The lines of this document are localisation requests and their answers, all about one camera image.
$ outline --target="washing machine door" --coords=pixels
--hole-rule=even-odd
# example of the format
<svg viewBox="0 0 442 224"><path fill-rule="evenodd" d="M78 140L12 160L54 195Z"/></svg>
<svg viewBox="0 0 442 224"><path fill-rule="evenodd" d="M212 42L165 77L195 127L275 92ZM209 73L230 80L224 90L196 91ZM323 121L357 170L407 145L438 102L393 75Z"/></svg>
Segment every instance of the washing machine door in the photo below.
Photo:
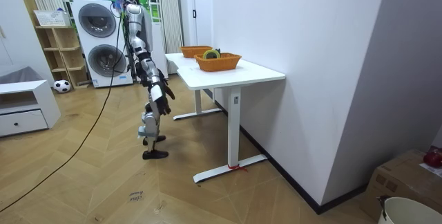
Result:
<svg viewBox="0 0 442 224"><path fill-rule="evenodd" d="M116 29L112 12L97 3L81 7L78 19L83 29L94 37L108 37Z"/></svg>
<svg viewBox="0 0 442 224"><path fill-rule="evenodd" d="M113 76L126 72L127 62L122 51L114 46L102 44L94 47L88 56L90 69L104 77L112 77L112 67L115 63Z"/></svg>

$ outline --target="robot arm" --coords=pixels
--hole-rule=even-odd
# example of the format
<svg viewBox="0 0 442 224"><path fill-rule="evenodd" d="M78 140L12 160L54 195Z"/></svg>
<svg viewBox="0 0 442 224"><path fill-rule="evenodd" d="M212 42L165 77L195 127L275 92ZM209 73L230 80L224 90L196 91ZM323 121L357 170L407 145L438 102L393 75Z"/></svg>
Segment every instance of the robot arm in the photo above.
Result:
<svg viewBox="0 0 442 224"><path fill-rule="evenodd" d="M151 58L153 39L151 17L143 6L131 3L126 6L126 16L129 42L139 60L136 64L137 75L143 86L148 87L152 101L156 103L157 112L162 115L169 114L171 109L166 93L172 99L175 99L175 96Z"/></svg>

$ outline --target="humanoid robot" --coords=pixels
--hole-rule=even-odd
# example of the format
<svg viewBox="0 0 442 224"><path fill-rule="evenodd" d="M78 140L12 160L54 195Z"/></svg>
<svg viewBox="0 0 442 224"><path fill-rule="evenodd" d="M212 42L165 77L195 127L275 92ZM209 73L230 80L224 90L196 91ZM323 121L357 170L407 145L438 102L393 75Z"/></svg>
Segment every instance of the humanoid robot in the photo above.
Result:
<svg viewBox="0 0 442 224"><path fill-rule="evenodd" d="M126 45L130 53L138 59L135 65L136 75L149 92L149 101L141 117L144 125L138 129L138 136L144 137L143 144L148 147L150 145L150 150L143 153L143 159L165 158L169 153L155 149L155 143L166 139L165 136L159 136L160 116L171 112L166 94L173 100L175 96L151 58L152 22L146 8L140 5L140 0L118 0L118 3L124 11Z"/></svg>

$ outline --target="wooden floor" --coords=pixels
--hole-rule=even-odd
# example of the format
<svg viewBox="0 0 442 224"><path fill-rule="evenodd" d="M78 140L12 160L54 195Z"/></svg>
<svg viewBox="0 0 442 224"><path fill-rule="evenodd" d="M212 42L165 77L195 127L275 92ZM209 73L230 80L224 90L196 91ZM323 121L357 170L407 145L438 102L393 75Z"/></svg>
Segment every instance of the wooden floor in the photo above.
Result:
<svg viewBox="0 0 442 224"><path fill-rule="evenodd" d="M146 101L140 85L113 88L79 153L36 190L0 214L0 223L375 223L352 199L317 216L269 162L196 185L192 176L227 163L223 113L173 121L193 110L193 93L176 76L172 115L157 145L170 153L142 160L137 128ZM79 89L56 95L62 117L51 130L0 138L0 209L65 162L95 121L107 94ZM215 105L202 96L203 109ZM240 159L258 154L240 137Z"/></svg>

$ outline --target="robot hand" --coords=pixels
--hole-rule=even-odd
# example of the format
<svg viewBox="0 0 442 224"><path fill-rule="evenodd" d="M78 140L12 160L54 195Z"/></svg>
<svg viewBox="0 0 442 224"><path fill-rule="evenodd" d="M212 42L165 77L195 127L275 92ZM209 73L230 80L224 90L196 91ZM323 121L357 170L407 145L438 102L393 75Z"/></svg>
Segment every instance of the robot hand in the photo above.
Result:
<svg viewBox="0 0 442 224"><path fill-rule="evenodd" d="M172 90L168 87L167 81L164 79L164 75L160 69L160 80L156 83L152 84L152 87L149 87L149 93L152 95L155 103L157 104L158 113L160 115L167 115L171 112L171 108L169 107L169 101L167 100L166 94L175 99L175 95Z"/></svg>

